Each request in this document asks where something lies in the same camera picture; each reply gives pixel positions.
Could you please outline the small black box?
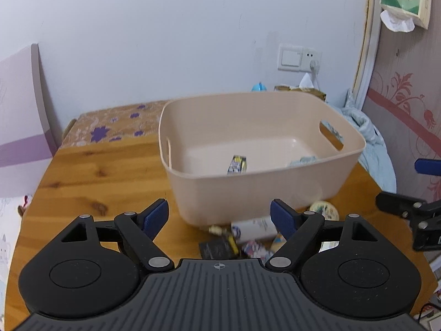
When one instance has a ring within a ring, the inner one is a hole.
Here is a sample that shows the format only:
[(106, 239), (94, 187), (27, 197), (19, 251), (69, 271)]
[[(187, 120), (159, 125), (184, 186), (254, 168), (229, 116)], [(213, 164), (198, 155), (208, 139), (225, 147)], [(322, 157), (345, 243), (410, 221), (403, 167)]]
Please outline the small black box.
[(240, 254), (235, 241), (226, 236), (199, 243), (199, 250), (204, 260), (232, 260)]

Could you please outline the black yellow long box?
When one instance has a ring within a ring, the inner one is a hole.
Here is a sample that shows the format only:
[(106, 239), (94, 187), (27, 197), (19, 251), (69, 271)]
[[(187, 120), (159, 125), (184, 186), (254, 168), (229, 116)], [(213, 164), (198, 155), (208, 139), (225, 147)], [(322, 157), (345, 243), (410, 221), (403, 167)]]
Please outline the black yellow long box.
[(247, 171), (247, 158), (245, 156), (234, 155), (228, 167), (228, 174), (244, 173)]

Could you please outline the colourful cartoon box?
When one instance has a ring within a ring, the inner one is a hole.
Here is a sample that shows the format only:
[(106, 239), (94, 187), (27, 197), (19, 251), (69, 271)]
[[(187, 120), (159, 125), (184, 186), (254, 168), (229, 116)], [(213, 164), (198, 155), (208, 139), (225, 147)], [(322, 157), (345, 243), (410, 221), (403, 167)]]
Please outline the colourful cartoon box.
[(276, 253), (285, 243), (285, 238), (280, 233), (278, 233), (271, 244), (271, 252)]

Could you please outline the white tube bottle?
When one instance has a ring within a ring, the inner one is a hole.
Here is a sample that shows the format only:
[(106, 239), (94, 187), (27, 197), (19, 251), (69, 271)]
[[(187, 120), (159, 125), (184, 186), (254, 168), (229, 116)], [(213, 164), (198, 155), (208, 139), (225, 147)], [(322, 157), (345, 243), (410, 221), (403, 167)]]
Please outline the white tube bottle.
[(269, 240), (277, 235), (276, 226), (270, 217), (232, 222), (230, 228), (233, 237), (239, 244)]

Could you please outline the purple card pack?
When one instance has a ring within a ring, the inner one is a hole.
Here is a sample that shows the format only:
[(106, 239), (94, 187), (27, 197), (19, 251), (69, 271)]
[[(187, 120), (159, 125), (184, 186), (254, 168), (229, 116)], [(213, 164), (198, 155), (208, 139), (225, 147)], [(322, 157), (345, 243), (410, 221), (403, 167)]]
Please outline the purple card pack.
[(249, 258), (260, 258), (263, 261), (271, 258), (273, 253), (267, 250), (263, 244), (258, 241), (248, 241), (242, 245), (242, 251)]

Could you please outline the round tin with lid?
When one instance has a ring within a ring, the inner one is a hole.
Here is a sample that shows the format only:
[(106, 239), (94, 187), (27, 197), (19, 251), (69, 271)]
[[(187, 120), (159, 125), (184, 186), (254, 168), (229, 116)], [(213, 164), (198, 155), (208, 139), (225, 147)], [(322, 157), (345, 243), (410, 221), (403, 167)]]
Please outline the round tin with lid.
[(309, 210), (321, 214), (325, 220), (338, 221), (339, 213), (337, 208), (326, 201), (317, 201), (310, 205)]

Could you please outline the light blue blanket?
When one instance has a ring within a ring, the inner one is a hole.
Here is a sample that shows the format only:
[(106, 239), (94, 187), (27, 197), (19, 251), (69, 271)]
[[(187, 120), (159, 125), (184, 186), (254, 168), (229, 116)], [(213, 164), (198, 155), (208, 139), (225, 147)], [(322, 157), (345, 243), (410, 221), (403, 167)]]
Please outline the light blue blanket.
[(364, 137), (366, 146), (358, 158), (361, 166), (374, 179), (382, 191), (397, 191), (396, 173), (389, 157), (385, 140), (371, 119), (356, 108), (351, 90), (347, 91), (344, 105), (333, 106)]

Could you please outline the small cream figurine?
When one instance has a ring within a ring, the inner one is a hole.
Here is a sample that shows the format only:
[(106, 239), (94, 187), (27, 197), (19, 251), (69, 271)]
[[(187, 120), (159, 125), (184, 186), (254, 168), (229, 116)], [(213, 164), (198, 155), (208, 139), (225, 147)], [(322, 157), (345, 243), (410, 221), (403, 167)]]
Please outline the small cream figurine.
[(221, 226), (212, 225), (208, 228), (208, 232), (212, 235), (223, 236), (228, 235), (229, 231)]

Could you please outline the beige plastic storage basket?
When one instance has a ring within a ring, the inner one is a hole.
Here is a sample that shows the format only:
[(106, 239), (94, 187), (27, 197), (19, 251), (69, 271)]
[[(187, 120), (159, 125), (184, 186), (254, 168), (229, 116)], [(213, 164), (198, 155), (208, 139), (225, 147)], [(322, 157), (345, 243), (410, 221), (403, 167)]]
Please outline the beige plastic storage basket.
[[(338, 111), (304, 92), (173, 100), (158, 143), (179, 214), (193, 226), (264, 217), (273, 199), (293, 208), (330, 199), (365, 148)], [(227, 173), (234, 155), (247, 158), (246, 172)], [(303, 156), (317, 161), (289, 167)]]

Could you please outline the floral purple cardboard box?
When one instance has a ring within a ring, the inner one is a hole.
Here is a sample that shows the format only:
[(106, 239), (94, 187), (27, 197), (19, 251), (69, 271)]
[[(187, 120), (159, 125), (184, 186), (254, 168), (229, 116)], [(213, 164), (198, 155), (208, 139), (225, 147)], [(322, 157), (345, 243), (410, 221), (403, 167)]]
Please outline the floral purple cardboard box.
[(115, 142), (157, 133), (167, 100), (138, 103), (87, 112), (72, 120), (61, 148)]

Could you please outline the gold tissue box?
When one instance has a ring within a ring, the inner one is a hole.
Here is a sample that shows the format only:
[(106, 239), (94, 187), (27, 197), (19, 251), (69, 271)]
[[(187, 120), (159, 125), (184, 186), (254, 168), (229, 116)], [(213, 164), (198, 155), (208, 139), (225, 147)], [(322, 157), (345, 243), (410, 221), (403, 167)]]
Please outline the gold tissue box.
[(274, 87), (274, 91), (285, 92), (304, 92), (318, 97), (322, 101), (326, 101), (327, 94), (317, 89), (313, 83), (310, 73), (306, 73), (300, 81), (298, 86), (291, 86), (287, 84), (279, 84)]

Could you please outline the blue round toy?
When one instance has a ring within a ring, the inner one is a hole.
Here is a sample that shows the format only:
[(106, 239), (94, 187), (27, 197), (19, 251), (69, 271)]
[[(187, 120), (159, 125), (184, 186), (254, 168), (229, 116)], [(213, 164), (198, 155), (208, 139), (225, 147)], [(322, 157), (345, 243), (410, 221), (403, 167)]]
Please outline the blue round toy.
[(252, 91), (267, 91), (268, 89), (266, 88), (266, 86), (264, 86), (264, 84), (259, 82), (258, 84), (253, 85), (251, 90)]

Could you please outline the lilac wooden board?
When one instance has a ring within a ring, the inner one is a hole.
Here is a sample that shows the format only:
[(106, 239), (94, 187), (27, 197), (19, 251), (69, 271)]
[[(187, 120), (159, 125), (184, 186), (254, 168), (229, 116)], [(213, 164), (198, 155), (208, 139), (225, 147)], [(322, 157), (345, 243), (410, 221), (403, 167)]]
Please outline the lilac wooden board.
[(38, 45), (1, 61), (1, 197), (32, 194), (57, 151), (45, 112)]

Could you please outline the green hanging tissue pack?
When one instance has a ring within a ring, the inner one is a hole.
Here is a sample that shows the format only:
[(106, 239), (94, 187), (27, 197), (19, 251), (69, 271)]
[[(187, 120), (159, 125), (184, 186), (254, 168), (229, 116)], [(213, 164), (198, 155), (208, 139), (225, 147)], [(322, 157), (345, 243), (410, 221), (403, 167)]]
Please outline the green hanging tissue pack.
[(380, 19), (392, 32), (412, 32), (415, 27), (428, 30), (431, 0), (380, 0)]

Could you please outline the cream headboard frame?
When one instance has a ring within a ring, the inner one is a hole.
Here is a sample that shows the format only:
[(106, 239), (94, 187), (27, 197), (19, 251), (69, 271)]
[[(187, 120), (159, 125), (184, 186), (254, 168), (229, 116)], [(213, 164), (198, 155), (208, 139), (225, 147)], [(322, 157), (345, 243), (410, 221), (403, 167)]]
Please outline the cream headboard frame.
[(380, 39), (381, 11), (380, 0), (367, 0), (362, 49), (353, 86), (355, 106), (359, 110), (364, 105), (375, 67)]

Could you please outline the white wall light switch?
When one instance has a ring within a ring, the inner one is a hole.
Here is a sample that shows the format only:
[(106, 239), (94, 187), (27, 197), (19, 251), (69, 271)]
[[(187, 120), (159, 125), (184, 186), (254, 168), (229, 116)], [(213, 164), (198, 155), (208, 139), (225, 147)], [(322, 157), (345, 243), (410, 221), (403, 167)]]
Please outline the white wall light switch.
[(303, 47), (280, 44), (277, 59), (277, 69), (281, 71), (298, 72), (303, 59)]

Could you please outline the white wall power socket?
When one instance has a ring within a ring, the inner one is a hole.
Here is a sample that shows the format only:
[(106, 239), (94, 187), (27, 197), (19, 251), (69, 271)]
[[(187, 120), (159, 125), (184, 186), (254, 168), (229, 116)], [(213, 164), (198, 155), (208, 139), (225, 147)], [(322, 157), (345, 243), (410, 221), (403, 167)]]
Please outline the white wall power socket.
[(303, 48), (300, 71), (318, 74), (321, 65), (321, 53), (313, 48)]

